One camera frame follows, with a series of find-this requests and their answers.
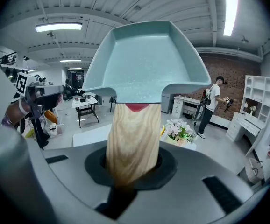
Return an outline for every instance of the light blue plastic tray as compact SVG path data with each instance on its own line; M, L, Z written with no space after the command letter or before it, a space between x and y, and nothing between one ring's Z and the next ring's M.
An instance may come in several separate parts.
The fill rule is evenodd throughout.
M196 49L170 21L111 30L97 50L84 91L118 103L160 103L162 92L191 93L211 83Z

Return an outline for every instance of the white t-shirt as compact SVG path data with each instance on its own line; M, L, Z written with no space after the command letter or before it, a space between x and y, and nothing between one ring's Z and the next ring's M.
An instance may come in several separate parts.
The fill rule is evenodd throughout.
M218 104L218 101L215 99L216 96L220 95L220 87L217 84L213 84L213 86L210 88L210 100L211 103L206 106L206 108L210 111L215 111L215 108Z

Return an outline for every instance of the ceiling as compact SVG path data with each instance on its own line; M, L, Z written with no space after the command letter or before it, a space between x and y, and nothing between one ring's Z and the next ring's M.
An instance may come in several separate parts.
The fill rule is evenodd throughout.
M170 20L195 47L257 55L270 39L268 18L256 0L239 0L231 37L223 36L225 0L11 0L0 15L0 45L40 63L78 58L78 66L88 67L111 29L151 20ZM35 30L36 25L59 21L81 22L82 30L53 31L56 40Z

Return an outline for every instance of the wooden handle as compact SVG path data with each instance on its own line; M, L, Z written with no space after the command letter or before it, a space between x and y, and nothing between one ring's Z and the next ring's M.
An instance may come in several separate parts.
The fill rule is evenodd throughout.
M161 104L137 110L116 105L106 153L106 167L116 187L131 184L156 165L160 122Z

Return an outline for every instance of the potted plant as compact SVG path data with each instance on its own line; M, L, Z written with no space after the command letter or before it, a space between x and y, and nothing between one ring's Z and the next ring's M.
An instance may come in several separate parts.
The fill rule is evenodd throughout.
M256 111L256 107L255 106L252 106L249 109L250 109L250 116L252 116L253 112Z
M164 142L177 146L184 146L197 139L197 136L193 134L193 130L182 119L167 120L162 134Z

